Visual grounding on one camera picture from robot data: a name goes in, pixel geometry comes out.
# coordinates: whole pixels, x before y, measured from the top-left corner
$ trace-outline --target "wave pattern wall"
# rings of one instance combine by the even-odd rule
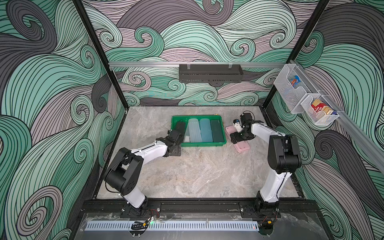
[[[68,239],[91,197],[124,108],[89,42],[71,0],[0,3],[1,239]]]
[[[384,151],[383,1],[330,1],[298,55],[307,73]],[[315,126],[290,114],[279,94],[268,115],[298,136],[296,175],[335,239],[383,239],[384,175],[337,121]]]
[[[109,61],[284,63],[317,1],[85,0],[84,5]],[[176,83],[177,69],[115,71],[126,71],[119,81],[130,106],[261,105],[276,72],[246,69],[246,84],[220,90],[227,84]]]

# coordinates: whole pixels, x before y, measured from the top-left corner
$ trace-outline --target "snack package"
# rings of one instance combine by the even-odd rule
[[[333,112],[334,112],[332,108],[330,108],[325,103],[320,101],[320,99],[313,100],[313,102],[311,103],[311,107],[313,108],[313,110],[316,113],[319,113],[320,111],[324,111],[325,114],[330,115],[330,114],[333,114]]]
[[[291,82],[292,87],[294,87],[294,86],[296,86],[298,83],[300,83],[301,80],[300,80],[299,76],[295,75],[295,76],[290,80],[290,82]]]

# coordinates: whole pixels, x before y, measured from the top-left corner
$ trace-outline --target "red wire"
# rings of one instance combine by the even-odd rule
[[[262,223],[266,220],[267,217],[268,217],[268,215],[264,218],[264,220],[262,221]]]
[[[157,212],[157,217],[159,217],[159,212],[156,209],[152,209],[153,211]]]

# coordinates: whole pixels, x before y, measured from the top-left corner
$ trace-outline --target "metal rail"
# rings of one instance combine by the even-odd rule
[[[180,64],[240,64],[242,68],[282,68],[285,63],[251,63],[251,62],[156,62],[156,61],[111,61],[111,68],[178,68]]]

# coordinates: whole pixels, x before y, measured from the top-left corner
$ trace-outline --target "green tray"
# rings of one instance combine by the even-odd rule
[[[208,118],[209,120],[218,119],[221,125],[221,131],[223,134],[224,142],[184,142],[181,144],[182,147],[221,147],[227,143],[227,139],[225,138],[223,120],[220,115],[184,115],[184,116],[172,116],[171,129],[176,126],[176,123],[179,121],[185,122],[185,128],[187,128],[188,120],[190,118],[196,118],[200,120],[202,118]]]

